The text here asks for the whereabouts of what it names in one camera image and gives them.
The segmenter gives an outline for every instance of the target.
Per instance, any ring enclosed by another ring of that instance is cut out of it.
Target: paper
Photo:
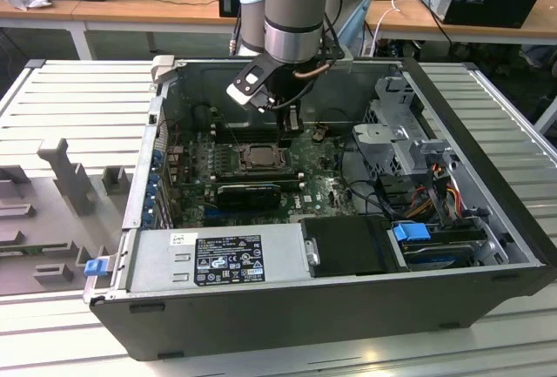
[[[39,7],[48,7],[52,5],[49,0],[6,0],[17,9],[27,11],[27,9],[36,9]]]

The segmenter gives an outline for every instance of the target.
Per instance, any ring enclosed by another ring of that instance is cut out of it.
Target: motherboard chip
[[[276,145],[244,145],[239,155],[241,171],[280,171],[286,165],[285,152]]]

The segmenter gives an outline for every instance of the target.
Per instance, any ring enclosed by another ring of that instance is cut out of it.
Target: motherboard
[[[287,147],[197,132],[171,158],[174,224],[244,226],[356,214],[339,177],[342,142],[307,128]]]

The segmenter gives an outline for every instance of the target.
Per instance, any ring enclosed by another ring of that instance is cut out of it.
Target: power supply label
[[[195,246],[198,286],[265,281],[260,235],[200,238]]]

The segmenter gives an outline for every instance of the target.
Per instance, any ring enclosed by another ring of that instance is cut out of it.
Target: white cable
[[[370,56],[373,57],[375,55],[375,47],[377,46],[377,35],[379,33],[379,27],[381,25],[381,22],[383,21],[383,19],[385,18],[385,16],[387,14],[389,14],[391,11],[398,11],[400,12],[400,9],[394,4],[394,0],[391,0],[391,6],[392,8],[385,11],[383,13],[383,16],[381,16],[381,18],[379,19],[379,21],[377,22],[377,26],[375,27],[375,33],[373,34],[373,44],[372,44],[372,50],[370,52]]]

